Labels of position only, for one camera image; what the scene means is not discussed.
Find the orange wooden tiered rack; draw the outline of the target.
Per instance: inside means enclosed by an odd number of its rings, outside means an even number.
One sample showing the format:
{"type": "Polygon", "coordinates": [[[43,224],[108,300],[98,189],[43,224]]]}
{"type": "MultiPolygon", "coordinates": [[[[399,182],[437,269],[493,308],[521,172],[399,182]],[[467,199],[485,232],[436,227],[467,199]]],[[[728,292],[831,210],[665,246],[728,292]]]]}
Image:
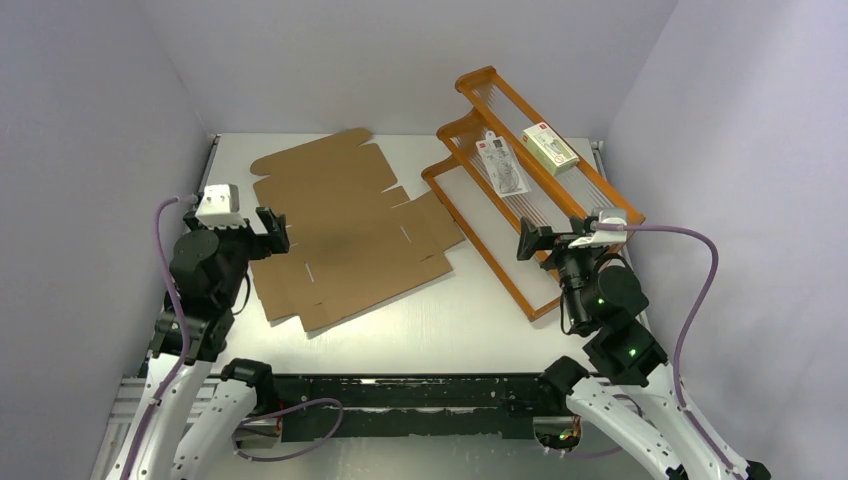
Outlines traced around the orange wooden tiered rack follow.
{"type": "Polygon", "coordinates": [[[520,218],[539,226],[570,231],[570,217],[585,218],[595,209],[621,208],[631,224],[641,224],[639,212],[605,178],[588,147],[566,142],[579,163],[559,174],[549,174],[521,142],[524,129],[547,122],[492,66],[460,76],[456,90],[470,103],[463,117],[441,126],[437,138],[449,151],[447,159],[426,167],[422,179],[442,202],[471,241],[509,296],[529,321],[557,307],[559,286],[555,272],[540,268],[548,251],[518,261],[516,246],[520,218]],[[494,131],[510,145],[530,187],[523,195],[500,198],[478,156],[476,142],[494,131]]]}

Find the brown cardboard box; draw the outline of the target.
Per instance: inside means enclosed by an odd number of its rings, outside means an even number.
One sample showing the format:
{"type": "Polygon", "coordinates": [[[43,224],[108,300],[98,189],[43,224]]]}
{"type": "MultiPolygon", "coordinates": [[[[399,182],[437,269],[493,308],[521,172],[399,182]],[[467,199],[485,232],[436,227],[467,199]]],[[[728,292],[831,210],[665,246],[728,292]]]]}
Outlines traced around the brown cardboard box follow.
{"type": "Polygon", "coordinates": [[[255,160],[262,207],[286,217],[288,253],[251,264],[269,321],[315,331],[452,270],[464,236],[438,197],[411,198],[365,128],[255,160]]]}

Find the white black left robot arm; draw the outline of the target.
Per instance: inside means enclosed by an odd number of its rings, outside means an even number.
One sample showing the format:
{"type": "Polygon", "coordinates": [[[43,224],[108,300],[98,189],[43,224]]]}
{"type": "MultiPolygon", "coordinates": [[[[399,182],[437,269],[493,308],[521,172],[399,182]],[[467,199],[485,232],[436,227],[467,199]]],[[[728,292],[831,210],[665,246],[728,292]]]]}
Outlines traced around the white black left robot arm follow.
{"type": "Polygon", "coordinates": [[[235,207],[186,213],[186,232],[164,268],[167,296],[154,325],[144,390],[111,479],[202,479],[249,415],[278,407],[269,365],[237,359],[195,421],[195,399],[226,347],[248,266],[289,249],[285,218],[267,207],[256,233],[235,207]]]}

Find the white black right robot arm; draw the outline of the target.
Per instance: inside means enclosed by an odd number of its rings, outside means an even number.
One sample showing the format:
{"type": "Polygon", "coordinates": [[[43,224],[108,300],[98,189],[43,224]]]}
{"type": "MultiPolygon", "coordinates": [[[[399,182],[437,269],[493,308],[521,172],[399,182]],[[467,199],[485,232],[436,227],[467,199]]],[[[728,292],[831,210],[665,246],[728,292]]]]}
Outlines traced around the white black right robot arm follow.
{"type": "Polygon", "coordinates": [[[520,220],[517,258],[545,251],[541,263],[559,277],[561,328],[586,338],[588,371],[563,356],[537,379],[542,406],[588,421],[634,458],[655,479],[768,479],[768,468],[737,453],[709,423],[681,378],[682,347],[717,273],[712,240],[691,229],[630,224],[620,209],[572,218],[568,232],[520,220]],[[667,353],[639,322],[649,300],[632,267],[613,247],[631,233],[676,233],[709,249],[705,283],[684,321],[675,349],[667,353]]]}

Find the white green product box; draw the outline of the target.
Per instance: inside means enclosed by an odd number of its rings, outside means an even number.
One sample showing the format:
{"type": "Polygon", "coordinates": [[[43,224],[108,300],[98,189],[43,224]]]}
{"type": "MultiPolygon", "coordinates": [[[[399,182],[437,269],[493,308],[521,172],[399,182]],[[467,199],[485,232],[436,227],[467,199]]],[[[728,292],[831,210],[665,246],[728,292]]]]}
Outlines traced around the white green product box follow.
{"type": "Polygon", "coordinates": [[[559,175],[575,167],[580,157],[546,122],[524,129],[521,142],[525,149],[551,175],[559,175]]]}

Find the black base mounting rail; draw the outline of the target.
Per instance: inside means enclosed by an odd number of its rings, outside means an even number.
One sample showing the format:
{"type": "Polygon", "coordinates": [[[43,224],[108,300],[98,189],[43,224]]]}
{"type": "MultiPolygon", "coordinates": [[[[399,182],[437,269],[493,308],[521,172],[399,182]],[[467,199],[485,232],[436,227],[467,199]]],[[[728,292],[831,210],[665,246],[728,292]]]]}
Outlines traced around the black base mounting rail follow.
{"type": "Polygon", "coordinates": [[[533,373],[452,375],[278,374],[284,406],[331,398],[284,416],[284,442],[332,438],[497,435],[533,440],[544,423],[568,428],[571,413],[547,399],[533,373]]]}

